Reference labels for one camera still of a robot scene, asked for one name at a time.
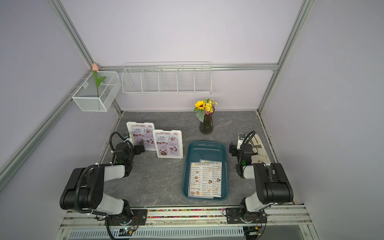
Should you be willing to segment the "red special menu sheet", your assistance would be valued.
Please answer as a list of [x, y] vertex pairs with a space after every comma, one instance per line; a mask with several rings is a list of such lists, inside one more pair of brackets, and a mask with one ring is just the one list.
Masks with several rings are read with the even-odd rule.
[[156, 132], [155, 135], [158, 156], [161, 158], [180, 158], [181, 147], [178, 132]]

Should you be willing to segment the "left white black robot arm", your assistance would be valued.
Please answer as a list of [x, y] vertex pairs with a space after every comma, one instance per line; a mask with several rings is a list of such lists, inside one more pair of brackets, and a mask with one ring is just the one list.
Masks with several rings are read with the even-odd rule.
[[144, 141], [136, 144], [113, 132], [109, 138], [113, 158], [108, 164], [94, 164], [73, 170], [60, 198], [60, 207], [80, 214], [92, 214], [111, 226], [131, 225], [140, 220], [127, 200], [117, 199], [104, 192], [105, 182], [128, 177], [134, 157], [145, 152]]

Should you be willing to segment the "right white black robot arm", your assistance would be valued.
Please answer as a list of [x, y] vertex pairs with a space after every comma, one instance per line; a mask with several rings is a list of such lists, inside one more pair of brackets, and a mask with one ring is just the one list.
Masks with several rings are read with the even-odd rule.
[[237, 158], [236, 171], [242, 179], [254, 180], [256, 191], [242, 199], [239, 219], [247, 224], [267, 219], [265, 209], [291, 203], [294, 192], [283, 166], [272, 163], [255, 131], [239, 134], [236, 144], [230, 143], [229, 153]]

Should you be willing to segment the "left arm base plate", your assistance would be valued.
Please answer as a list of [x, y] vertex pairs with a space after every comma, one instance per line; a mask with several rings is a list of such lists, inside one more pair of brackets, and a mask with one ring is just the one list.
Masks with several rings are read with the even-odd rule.
[[133, 209], [128, 216], [108, 216], [106, 221], [109, 226], [144, 226], [148, 216], [147, 209]]

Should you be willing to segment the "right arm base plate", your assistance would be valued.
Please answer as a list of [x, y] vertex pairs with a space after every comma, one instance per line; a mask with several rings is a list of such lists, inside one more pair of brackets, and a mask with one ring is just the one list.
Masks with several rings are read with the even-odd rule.
[[265, 212], [251, 213], [241, 210], [240, 207], [225, 208], [222, 214], [228, 224], [265, 224], [268, 221]]

